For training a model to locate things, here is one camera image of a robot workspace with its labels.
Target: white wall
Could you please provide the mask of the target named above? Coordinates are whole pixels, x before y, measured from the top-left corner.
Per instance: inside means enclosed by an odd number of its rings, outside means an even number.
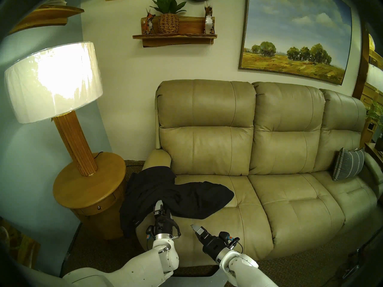
[[[186,0],[186,16],[204,16],[203,3]],[[352,44],[343,84],[281,73],[238,70],[245,0],[211,0],[218,39],[213,45],[143,48],[132,35],[152,0],[82,0],[83,38],[93,41],[104,85],[98,100],[113,152],[144,160],[154,148],[154,94],[163,80],[275,81],[327,88],[352,95],[359,69],[360,20],[352,7]]]

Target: painted sky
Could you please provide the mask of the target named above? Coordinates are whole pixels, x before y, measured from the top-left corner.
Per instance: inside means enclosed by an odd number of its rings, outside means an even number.
[[[346,69],[351,10],[341,0],[249,0],[245,47],[272,42],[277,51],[321,43],[331,64]]]

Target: beige leather sofa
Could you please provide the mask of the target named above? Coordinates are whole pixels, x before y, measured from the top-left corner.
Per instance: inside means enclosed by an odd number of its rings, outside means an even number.
[[[174,217],[180,266],[214,264],[191,224],[238,236],[255,260],[277,258],[352,228],[382,193],[373,160],[359,176],[332,181],[337,152],[359,145],[366,111],[355,98],[282,83],[173,80],[161,83],[155,105],[156,150],[144,168],[168,166],[176,184],[210,181],[235,194],[204,220]],[[149,214],[136,230],[145,249],[153,223]]]

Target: fox figurine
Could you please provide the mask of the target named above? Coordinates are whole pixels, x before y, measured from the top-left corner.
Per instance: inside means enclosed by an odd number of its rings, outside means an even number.
[[[143,30],[143,33],[142,34],[150,34],[152,32],[152,29],[153,29],[153,23],[152,23],[152,20],[153,18],[155,17],[155,14],[152,15],[150,14],[150,9],[149,11],[146,9],[146,12],[148,13],[146,19],[144,20],[144,30]]]
[[[213,23],[213,7],[205,1],[205,34],[215,34]]]

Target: round wooden side table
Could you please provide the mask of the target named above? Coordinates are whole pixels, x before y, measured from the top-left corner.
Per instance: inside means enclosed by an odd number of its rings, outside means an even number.
[[[98,169],[90,176],[82,176],[74,162],[67,165],[53,184],[53,196],[95,236],[119,238],[123,236],[119,210],[124,200],[125,161],[110,152],[100,153],[95,161]]]

